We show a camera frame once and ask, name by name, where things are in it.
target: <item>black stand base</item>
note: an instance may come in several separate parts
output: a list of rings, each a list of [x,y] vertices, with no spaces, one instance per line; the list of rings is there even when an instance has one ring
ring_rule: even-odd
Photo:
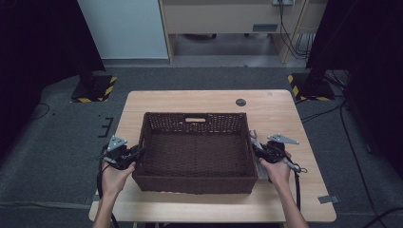
[[[95,100],[104,98],[106,96],[106,92],[110,87],[111,80],[113,76],[93,76],[95,84],[93,88],[86,88],[82,82],[80,81],[76,86],[73,94],[71,95],[72,100],[78,99],[89,99]]]
[[[290,76],[289,82],[297,100],[321,100],[321,98],[333,100],[335,98],[335,93],[326,81],[320,82],[319,86],[315,88],[309,88],[306,85],[309,73],[292,73]]]

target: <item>basket handle hole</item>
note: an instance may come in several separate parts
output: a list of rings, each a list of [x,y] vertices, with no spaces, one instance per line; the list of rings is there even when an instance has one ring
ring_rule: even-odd
[[[186,118],[186,122],[206,122],[205,118]]]

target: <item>table top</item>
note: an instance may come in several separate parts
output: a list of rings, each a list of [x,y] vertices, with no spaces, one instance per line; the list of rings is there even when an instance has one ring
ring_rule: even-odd
[[[245,106],[236,104],[243,99]],[[307,221],[330,222],[336,219],[332,203],[321,204],[328,196],[317,161],[309,144],[292,95],[287,90],[169,90],[130,92],[116,136],[133,146],[140,139],[145,112],[245,112],[249,129],[256,129],[259,141],[282,134],[299,141],[286,144],[293,161],[308,169],[300,174],[301,212]],[[295,194],[294,175],[290,186]],[[89,218],[94,220],[98,201]],[[116,200],[113,214],[119,221],[150,222],[283,222],[278,193],[268,180],[258,180],[249,194],[192,195],[143,192],[129,177]]]

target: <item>gray carpet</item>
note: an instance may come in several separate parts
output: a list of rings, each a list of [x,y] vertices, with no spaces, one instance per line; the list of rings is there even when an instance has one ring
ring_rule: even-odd
[[[15,141],[10,156],[0,168],[0,202],[60,202],[83,205],[82,209],[36,206],[0,208],[4,227],[90,227],[90,199],[95,192],[97,161],[102,145],[116,131],[127,94],[132,90],[176,89],[291,89],[286,76],[302,68],[214,67],[214,68],[109,68],[118,77],[107,102],[73,104],[69,101],[78,77],[44,89],[41,103]],[[331,102],[297,105],[301,118],[329,110],[343,98]],[[351,113],[344,112],[359,164],[374,208],[385,212],[403,206],[403,181],[382,155],[369,154]],[[113,118],[107,138],[103,125]],[[304,124],[325,184],[337,195],[337,219],[332,223],[310,223],[312,227],[363,227],[374,219],[353,153],[342,128],[339,110]],[[387,227],[401,227],[403,211],[385,217]],[[121,222],[122,227],[131,227]],[[382,227],[380,223],[372,227]]]

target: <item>electrical outlet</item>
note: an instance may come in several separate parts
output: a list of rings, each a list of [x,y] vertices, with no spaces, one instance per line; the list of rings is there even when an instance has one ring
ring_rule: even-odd
[[[283,6],[293,6],[295,4],[295,0],[273,0],[273,6],[279,6],[281,1]]]

